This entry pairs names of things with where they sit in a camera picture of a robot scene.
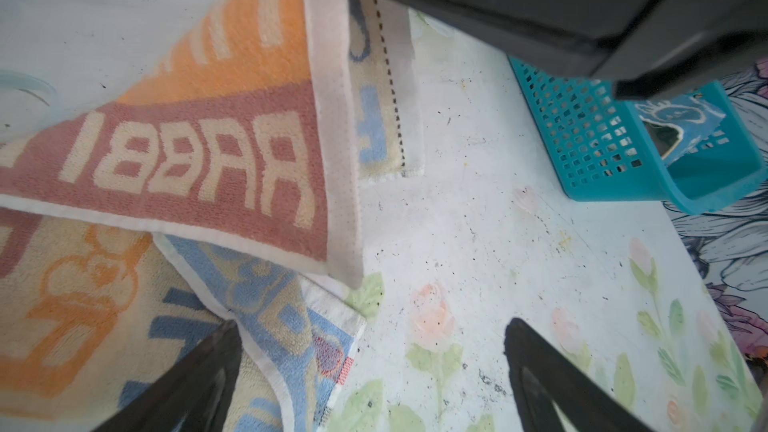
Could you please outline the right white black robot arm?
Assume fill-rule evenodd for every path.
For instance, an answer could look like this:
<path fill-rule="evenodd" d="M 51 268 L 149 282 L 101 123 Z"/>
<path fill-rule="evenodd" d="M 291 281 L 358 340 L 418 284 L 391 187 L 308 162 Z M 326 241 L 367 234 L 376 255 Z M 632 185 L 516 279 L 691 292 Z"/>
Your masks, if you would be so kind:
<path fill-rule="evenodd" d="M 767 54 L 767 0 L 393 0 L 558 77 L 666 99 Z"/>

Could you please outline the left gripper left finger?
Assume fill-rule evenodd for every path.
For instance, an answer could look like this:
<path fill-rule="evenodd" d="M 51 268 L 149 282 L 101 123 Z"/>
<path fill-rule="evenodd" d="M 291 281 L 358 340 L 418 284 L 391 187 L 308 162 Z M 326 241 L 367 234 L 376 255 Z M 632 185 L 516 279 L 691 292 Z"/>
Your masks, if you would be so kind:
<path fill-rule="evenodd" d="M 96 430 L 221 431 L 241 359 L 238 327 L 228 320 Z"/>

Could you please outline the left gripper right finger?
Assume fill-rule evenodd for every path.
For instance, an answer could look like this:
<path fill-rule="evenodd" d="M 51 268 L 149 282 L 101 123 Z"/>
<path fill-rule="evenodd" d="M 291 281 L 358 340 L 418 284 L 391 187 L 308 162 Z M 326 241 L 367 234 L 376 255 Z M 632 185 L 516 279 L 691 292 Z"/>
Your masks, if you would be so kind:
<path fill-rule="evenodd" d="M 525 431 L 562 431 L 563 412 L 579 431 L 647 431 L 524 320 L 505 330 L 505 356 Z"/>

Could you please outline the multicolour striped letter towel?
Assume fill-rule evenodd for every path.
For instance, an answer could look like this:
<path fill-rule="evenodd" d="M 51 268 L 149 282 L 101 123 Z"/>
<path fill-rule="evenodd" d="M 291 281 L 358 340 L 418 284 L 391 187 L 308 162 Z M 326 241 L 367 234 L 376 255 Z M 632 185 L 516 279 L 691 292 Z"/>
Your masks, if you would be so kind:
<path fill-rule="evenodd" d="M 320 431 L 381 279 L 358 188 L 420 137 L 407 9 L 223 0 L 119 99 L 1 123 L 1 427 L 88 430 L 228 320 L 221 431 Z"/>

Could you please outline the teal plastic basket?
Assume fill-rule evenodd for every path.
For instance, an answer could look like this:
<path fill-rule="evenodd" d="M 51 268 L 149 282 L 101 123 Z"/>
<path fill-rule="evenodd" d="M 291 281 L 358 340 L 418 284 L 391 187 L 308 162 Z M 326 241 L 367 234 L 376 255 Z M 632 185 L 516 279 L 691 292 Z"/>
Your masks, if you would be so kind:
<path fill-rule="evenodd" d="M 755 191 L 767 166 L 725 90 L 700 93 L 726 117 L 687 155 L 665 166 L 633 104 L 608 81 L 560 78 L 512 59 L 539 134 L 566 195 L 576 201 L 666 201 L 686 214 L 726 208 Z"/>

